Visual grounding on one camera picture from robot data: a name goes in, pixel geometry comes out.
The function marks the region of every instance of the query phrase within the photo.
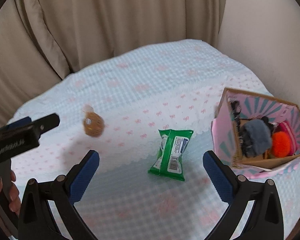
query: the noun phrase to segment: screw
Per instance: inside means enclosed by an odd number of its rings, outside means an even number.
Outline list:
[[[244,181],[246,181],[246,177],[243,176],[243,175],[239,175],[238,180],[241,181],[241,182],[244,182]]]
[[[35,183],[35,179],[30,179],[29,182],[28,182],[29,185],[32,185],[34,183]]]
[[[267,182],[268,182],[268,184],[269,184],[270,186],[273,186],[273,185],[274,185],[274,181],[273,181],[272,179],[268,179]]]
[[[57,177],[57,181],[59,181],[59,182],[64,181],[65,178],[66,178],[65,175],[59,175],[59,176]]]

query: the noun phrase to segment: cardboard box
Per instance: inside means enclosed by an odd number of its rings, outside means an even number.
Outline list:
[[[288,120],[297,138],[299,149],[296,154],[273,159],[263,159],[262,155],[253,158],[243,156],[230,106],[230,101],[235,100],[240,102],[242,108],[241,119],[267,116],[270,122]],[[258,93],[225,88],[211,131],[216,155],[224,164],[231,166],[235,173],[244,173],[248,178],[259,172],[291,170],[300,162],[300,109],[294,103]]]

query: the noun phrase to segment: wet wipes package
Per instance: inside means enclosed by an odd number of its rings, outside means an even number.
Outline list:
[[[157,161],[148,170],[160,176],[185,181],[181,156],[193,134],[192,130],[159,130],[162,138]]]

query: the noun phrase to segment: human hand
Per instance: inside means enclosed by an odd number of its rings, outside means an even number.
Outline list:
[[[11,171],[11,181],[15,182],[16,181],[16,175],[13,171]],[[10,204],[9,204],[9,208],[12,212],[15,212],[17,215],[19,215],[20,213],[20,207],[21,207],[21,200],[19,197],[19,190],[17,188],[17,186],[12,182],[11,184],[11,189],[10,189]],[[0,192],[2,190],[2,180],[0,178]]]

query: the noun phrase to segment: gray fuzzy object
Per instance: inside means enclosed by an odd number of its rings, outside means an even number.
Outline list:
[[[271,132],[264,121],[253,119],[243,126],[250,135],[252,148],[256,155],[263,154],[272,147]]]

